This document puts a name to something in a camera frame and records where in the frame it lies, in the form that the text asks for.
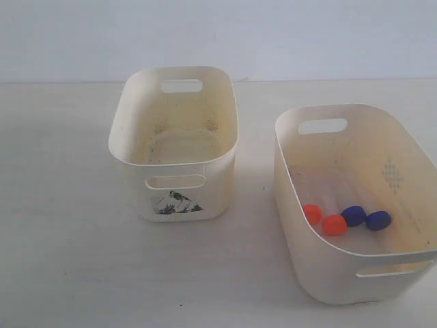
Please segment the cream plastic bin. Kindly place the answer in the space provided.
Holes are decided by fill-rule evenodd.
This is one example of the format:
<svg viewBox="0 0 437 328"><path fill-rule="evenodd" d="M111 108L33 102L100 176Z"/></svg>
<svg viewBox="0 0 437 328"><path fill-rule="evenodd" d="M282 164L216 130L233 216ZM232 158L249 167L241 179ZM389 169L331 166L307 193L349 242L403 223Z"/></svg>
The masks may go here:
<svg viewBox="0 0 437 328"><path fill-rule="evenodd" d="M229 76L208 66L139 71L109 133L139 215L153 222L218 217L232 199L238 110Z"/></svg>
<svg viewBox="0 0 437 328"><path fill-rule="evenodd" d="M274 197L298 283L315 299L351 304L396 297L436 264L436 166L389 113L369 105L290 109L275 124ZM302 209L302 182L332 172L363 183L391 215L325 236Z"/></svg>

